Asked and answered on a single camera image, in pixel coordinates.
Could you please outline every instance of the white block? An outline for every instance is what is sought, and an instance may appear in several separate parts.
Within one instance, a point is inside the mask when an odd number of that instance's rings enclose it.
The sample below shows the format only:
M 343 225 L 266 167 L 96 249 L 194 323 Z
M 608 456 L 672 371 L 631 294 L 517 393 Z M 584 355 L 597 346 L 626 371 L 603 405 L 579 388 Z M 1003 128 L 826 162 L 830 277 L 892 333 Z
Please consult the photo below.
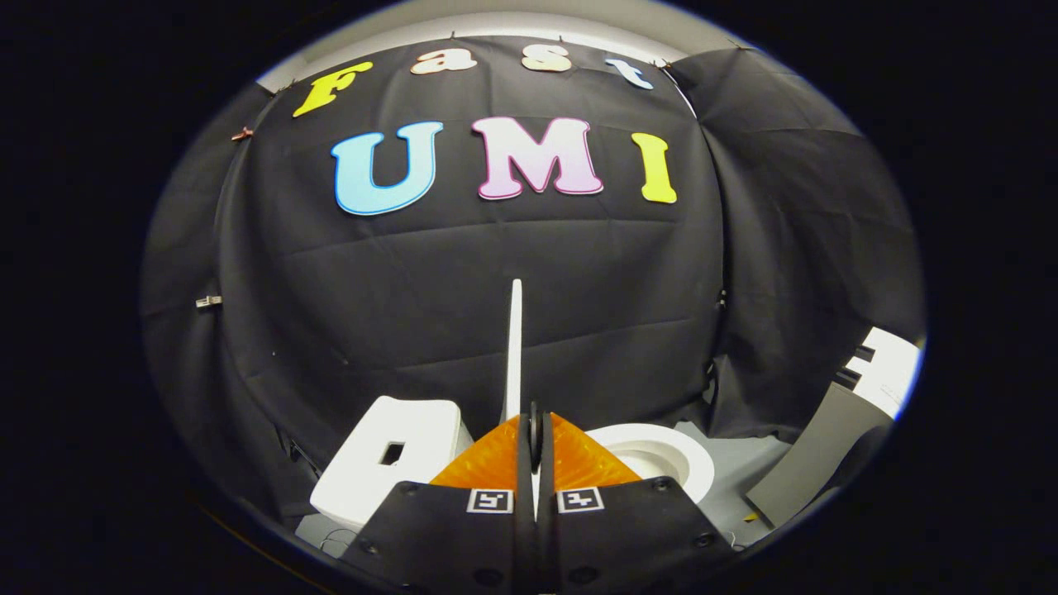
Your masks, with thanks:
M 428 483 L 473 441 L 452 401 L 381 396 L 324 470 L 309 502 L 360 533 L 395 485 Z M 390 445 L 402 445 L 402 451 L 387 465 Z
M 896 419 L 918 375 L 922 351 L 877 327 L 871 329 L 863 345 L 874 349 L 871 361 L 853 357 L 845 365 L 861 375 L 853 393 Z

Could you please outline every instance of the blue letter u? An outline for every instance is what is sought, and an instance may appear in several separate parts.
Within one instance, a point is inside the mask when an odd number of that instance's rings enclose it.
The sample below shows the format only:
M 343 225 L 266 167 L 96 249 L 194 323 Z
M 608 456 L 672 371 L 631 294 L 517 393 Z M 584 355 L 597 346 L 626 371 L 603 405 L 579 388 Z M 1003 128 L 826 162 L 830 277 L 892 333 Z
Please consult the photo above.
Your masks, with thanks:
M 399 184 L 375 185 L 375 146 L 385 137 L 368 132 L 334 145 L 334 196 L 343 210 L 354 215 L 378 215 L 403 209 L 426 194 L 434 184 L 437 166 L 434 160 L 434 134 L 444 125 L 418 122 L 397 130 L 407 141 L 407 176 Z

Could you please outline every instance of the metal clip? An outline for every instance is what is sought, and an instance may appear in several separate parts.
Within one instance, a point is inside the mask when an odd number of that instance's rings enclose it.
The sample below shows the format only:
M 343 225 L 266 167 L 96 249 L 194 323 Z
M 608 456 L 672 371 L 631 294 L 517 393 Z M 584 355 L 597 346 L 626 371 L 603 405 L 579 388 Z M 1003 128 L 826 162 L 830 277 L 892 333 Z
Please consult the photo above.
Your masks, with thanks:
M 291 78 L 290 79 L 290 85 L 287 85 L 286 87 L 280 87 L 280 88 L 276 89 L 275 93 L 272 93 L 272 96 L 274 97 L 274 96 L 278 95 L 279 93 L 286 91 L 287 89 L 290 89 L 291 87 L 294 86 L 294 83 L 297 83 L 297 78 Z
M 216 306 L 224 301 L 220 295 L 206 295 L 201 300 L 195 301 L 195 307 L 197 308 L 208 308 L 209 306 Z
M 234 137 L 232 137 L 232 140 L 233 141 L 241 141 L 242 139 L 249 139 L 250 137 L 253 137 L 253 136 L 254 136 L 254 131 L 251 130 L 250 128 L 247 128 L 245 126 L 243 126 L 242 127 L 242 131 L 239 132 L 238 134 L 234 136 Z
M 305 451 L 303 451 L 302 448 L 297 446 L 297 443 L 295 443 L 292 438 L 287 438 L 287 439 L 288 439 L 287 454 L 288 456 L 290 456 L 290 459 L 293 461 L 294 463 L 297 463 L 298 465 L 302 465 L 303 467 L 308 466 L 309 471 L 311 471 L 312 474 L 315 475 L 316 477 L 320 477 L 321 474 L 320 467 L 316 467 L 316 464 L 313 463 L 312 459 L 309 458 L 307 454 L 305 454 Z

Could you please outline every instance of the rectangular hole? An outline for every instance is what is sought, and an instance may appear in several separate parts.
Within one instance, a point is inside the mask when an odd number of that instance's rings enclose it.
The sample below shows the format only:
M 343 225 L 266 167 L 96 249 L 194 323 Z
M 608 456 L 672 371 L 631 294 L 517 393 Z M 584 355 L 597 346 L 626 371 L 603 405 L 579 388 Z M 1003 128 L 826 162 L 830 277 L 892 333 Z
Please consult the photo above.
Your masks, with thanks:
M 402 452 L 404 452 L 404 443 L 389 443 L 386 451 L 382 453 L 382 459 L 379 461 L 379 465 L 393 465 L 397 463 Z
M 874 359 L 874 349 L 867 345 L 860 345 L 856 347 L 856 357 L 863 361 L 871 361 Z
M 853 390 L 856 389 L 856 384 L 859 383 L 859 379 L 860 378 L 862 378 L 862 375 L 860 375 L 859 373 L 853 372 L 852 369 L 849 369 L 847 367 L 843 367 L 843 368 L 841 368 L 840 372 L 838 372 L 838 374 L 835 377 L 834 381 L 837 382 L 838 384 L 844 386 L 845 389 L 849 389 L 850 391 L 853 391 Z

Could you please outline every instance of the white object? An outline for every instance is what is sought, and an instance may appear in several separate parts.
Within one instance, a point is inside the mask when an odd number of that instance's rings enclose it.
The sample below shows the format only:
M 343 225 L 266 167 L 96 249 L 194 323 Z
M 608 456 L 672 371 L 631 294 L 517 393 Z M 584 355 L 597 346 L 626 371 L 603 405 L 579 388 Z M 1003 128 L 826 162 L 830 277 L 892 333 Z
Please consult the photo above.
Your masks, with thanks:
M 853 357 L 845 365 L 860 374 L 853 393 L 896 419 L 918 374 L 922 351 L 880 328 L 872 328 L 863 346 L 874 349 L 871 361 Z
M 511 284 L 511 322 L 507 332 L 507 391 L 503 423 L 522 413 L 522 280 Z
M 695 504 L 713 485 L 712 457 L 682 432 L 653 423 L 619 423 L 585 433 L 640 477 L 673 477 Z
M 309 503 L 360 533 L 395 485 L 428 483 L 473 441 L 452 401 L 381 396 L 324 470 Z
M 222 304 L 224 299 L 220 295 L 206 295 L 201 300 L 195 301 L 195 307 L 197 308 L 208 308 L 209 306 L 216 306 L 217 304 Z

